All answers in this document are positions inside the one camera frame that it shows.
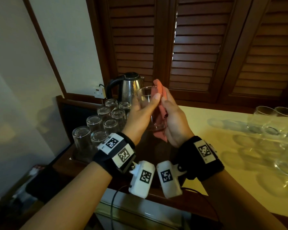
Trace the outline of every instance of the electric kettle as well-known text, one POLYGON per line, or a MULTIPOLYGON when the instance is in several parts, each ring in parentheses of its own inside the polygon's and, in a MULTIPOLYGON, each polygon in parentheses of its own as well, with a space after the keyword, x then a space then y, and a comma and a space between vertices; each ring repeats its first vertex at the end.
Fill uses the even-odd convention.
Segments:
POLYGON ((132 98, 136 96, 137 90, 144 87, 144 77, 140 77, 135 72, 129 72, 110 80, 106 86, 107 99, 113 98, 112 89, 117 85, 119 86, 118 101, 132 103, 132 98))

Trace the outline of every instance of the wooden shutter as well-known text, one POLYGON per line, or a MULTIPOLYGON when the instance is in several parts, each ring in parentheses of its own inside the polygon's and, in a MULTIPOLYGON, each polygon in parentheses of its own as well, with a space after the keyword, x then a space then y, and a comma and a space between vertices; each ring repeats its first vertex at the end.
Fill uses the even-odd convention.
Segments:
POLYGON ((215 102, 251 0, 177 0, 168 86, 176 99, 215 102))
POLYGON ((288 0, 271 0, 265 13, 268 1, 254 0, 224 83, 222 103, 253 107, 288 104, 288 0), (265 14, 256 24, 260 8, 265 14))
POLYGON ((110 78, 137 72, 153 81, 155 0, 95 0, 110 78))

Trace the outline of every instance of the black cable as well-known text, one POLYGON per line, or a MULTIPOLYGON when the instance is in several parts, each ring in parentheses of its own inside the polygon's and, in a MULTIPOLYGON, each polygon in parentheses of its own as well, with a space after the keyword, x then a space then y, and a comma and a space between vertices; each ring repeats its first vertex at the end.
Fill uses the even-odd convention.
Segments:
POLYGON ((209 202, 209 200, 201 192, 199 192, 195 189, 187 188, 187 187, 182 187, 181 189, 194 191, 194 192, 200 194, 204 199, 206 199, 206 201, 209 203, 209 205, 213 208, 214 212, 216 213, 216 216, 218 217, 218 222, 220 222, 220 218, 219 218, 218 213, 216 212, 216 209, 212 206, 212 204, 209 202))
POLYGON ((114 194, 114 196, 113 196, 113 198, 112 198, 111 210, 110 210, 111 229, 112 229, 112 230, 114 230, 114 226, 113 226, 113 203, 114 203, 115 196, 116 196, 116 194, 117 194, 121 189, 123 189, 124 187, 127 187, 127 186, 129 186, 129 185, 123 185, 121 188, 119 188, 119 189, 115 192, 115 194, 114 194))

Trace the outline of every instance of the wall socket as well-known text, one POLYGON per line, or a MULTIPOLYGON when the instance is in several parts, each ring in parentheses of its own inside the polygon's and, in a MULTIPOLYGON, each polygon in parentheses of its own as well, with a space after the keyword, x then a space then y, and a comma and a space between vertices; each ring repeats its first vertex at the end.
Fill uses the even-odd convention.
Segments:
POLYGON ((106 98, 105 88, 103 86, 94 86, 94 97, 104 99, 106 98))

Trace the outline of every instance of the black kettle handle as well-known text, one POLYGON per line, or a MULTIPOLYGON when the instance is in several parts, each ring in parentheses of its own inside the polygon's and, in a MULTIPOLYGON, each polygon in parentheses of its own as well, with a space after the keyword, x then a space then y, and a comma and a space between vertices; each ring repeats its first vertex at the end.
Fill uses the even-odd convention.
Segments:
POLYGON ((107 97, 107 99, 113 98, 113 96, 112 96, 113 87, 116 86, 116 85, 120 85, 124 79, 125 79, 125 76, 122 75, 122 76, 118 76, 115 79, 111 79, 110 80, 109 84, 106 87, 106 97, 107 97))

